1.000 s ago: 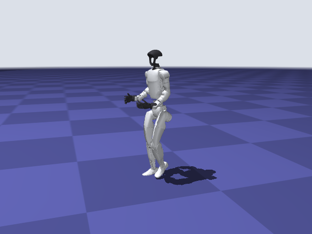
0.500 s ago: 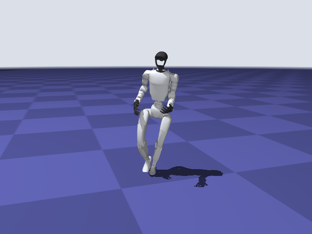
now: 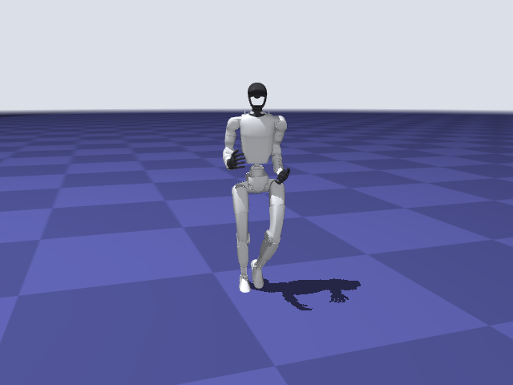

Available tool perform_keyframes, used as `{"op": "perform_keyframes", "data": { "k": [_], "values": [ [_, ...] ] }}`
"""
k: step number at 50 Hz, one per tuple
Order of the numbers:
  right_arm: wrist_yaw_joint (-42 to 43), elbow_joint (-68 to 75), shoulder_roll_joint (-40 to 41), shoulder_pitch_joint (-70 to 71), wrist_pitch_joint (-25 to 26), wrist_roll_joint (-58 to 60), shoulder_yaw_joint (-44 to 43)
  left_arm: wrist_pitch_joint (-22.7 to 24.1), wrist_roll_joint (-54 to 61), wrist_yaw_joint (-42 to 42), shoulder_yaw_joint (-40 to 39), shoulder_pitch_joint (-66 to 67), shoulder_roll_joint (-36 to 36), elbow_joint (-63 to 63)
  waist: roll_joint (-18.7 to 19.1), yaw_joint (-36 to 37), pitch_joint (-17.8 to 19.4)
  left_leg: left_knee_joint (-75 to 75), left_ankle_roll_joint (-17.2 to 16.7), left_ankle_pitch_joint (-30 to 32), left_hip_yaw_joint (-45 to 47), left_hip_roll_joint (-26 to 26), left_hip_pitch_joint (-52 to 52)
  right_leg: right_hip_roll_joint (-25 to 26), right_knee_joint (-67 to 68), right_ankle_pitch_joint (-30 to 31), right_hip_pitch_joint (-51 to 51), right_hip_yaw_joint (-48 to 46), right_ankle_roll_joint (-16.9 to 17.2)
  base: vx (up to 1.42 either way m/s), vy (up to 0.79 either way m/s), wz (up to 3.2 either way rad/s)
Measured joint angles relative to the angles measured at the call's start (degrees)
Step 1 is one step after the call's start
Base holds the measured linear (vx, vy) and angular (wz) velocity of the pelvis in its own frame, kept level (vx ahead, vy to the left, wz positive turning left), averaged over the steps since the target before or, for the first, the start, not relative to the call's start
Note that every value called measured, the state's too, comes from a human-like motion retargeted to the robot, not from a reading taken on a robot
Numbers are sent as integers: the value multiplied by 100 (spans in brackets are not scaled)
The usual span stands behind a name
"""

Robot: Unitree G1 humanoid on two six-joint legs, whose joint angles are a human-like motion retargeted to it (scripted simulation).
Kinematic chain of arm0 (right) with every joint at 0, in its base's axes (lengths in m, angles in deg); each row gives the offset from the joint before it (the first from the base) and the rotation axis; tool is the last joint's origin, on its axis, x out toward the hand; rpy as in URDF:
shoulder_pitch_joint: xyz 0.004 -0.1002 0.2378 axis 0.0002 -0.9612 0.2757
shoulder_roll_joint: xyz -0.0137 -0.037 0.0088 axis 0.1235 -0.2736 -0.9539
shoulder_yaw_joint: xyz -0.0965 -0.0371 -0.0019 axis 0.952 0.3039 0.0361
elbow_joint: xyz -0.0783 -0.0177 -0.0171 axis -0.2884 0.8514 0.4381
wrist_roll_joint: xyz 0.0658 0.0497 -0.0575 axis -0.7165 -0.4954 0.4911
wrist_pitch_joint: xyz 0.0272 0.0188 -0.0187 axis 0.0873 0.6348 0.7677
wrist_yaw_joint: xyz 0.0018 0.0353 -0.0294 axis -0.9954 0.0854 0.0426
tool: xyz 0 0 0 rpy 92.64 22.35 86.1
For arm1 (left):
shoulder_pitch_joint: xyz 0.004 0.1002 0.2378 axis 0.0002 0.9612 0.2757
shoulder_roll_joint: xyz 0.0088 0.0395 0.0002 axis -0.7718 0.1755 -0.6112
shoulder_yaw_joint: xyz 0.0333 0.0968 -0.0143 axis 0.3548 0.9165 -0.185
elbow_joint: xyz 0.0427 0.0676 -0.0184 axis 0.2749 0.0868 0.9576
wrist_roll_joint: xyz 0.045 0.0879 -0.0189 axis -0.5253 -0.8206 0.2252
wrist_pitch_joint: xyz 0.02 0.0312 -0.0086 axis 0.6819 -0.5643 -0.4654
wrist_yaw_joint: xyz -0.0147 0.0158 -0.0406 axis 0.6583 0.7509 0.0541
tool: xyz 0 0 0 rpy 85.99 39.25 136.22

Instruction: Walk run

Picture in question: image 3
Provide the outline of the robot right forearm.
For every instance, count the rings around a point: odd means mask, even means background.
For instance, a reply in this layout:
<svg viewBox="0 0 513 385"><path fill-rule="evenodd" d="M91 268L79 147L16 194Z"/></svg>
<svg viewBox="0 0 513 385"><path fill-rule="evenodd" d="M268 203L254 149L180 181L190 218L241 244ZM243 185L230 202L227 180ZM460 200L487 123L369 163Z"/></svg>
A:
<svg viewBox="0 0 513 385"><path fill-rule="evenodd" d="M226 149L224 149L224 151L223 151L223 161L224 161L225 166L226 166L226 168L227 168L228 170L232 170L232 169L229 169L229 167L227 166L227 161L228 161L229 159L231 159L231 156L232 156L232 154L230 154L230 153L229 153L229 154L227 154L227 153L226 153Z"/></svg>

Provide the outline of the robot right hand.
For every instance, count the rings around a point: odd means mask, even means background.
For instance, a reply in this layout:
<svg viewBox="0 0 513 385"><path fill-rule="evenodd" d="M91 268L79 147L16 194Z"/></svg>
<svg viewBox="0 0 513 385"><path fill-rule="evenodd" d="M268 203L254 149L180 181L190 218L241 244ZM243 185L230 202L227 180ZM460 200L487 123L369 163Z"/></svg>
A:
<svg viewBox="0 0 513 385"><path fill-rule="evenodd" d="M238 156L244 155L244 153L236 154L237 152L239 152L238 149L233 152L233 154L231 156L231 159L229 159L227 161L227 166L229 167L229 169L245 168L245 166L237 166L238 164L244 164L245 163L244 161L243 162L237 162L238 160L244 160L245 159L245 157L237 158Z"/></svg>

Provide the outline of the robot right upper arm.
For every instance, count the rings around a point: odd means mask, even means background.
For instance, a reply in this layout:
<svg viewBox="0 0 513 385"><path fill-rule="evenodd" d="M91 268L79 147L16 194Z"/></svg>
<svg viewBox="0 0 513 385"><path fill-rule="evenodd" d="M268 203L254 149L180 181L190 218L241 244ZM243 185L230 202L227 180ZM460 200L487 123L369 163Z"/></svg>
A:
<svg viewBox="0 0 513 385"><path fill-rule="evenodd" d="M240 127L240 120L241 120L241 116L232 117L228 120L227 127L226 127L226 133L225 133L225 139L224 139L225 149L226 149L227 154L229 154L229 153L233 154L233 152L235 151L233 149L233 146L236 141L235 130L237 130Z"/></svg>

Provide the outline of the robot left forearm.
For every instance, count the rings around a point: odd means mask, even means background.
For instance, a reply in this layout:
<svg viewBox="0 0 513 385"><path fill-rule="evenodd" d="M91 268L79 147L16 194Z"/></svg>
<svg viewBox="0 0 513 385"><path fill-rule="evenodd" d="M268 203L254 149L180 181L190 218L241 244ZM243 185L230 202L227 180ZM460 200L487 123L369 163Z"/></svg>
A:
<svg viewBox="0 0 513 385"><path fill-rule="evenodd" d="M273 163L273 171L278 175L284 169L281 154L273 156L271 160Z"/></svg>

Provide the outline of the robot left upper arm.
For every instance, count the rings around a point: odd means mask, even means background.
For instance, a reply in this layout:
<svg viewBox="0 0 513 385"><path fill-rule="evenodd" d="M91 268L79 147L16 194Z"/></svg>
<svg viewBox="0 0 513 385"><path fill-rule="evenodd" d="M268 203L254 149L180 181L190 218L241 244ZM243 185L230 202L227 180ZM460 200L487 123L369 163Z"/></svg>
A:
<svg viewBox="0 0 513 385"><path fill-rule="evenodd" d="M271 156L281 154L280 144L284 138L285 130L287 129L287 123L283 116L273 115L273 118L275 122L275 130L273 136L273 152Z"/></svg>

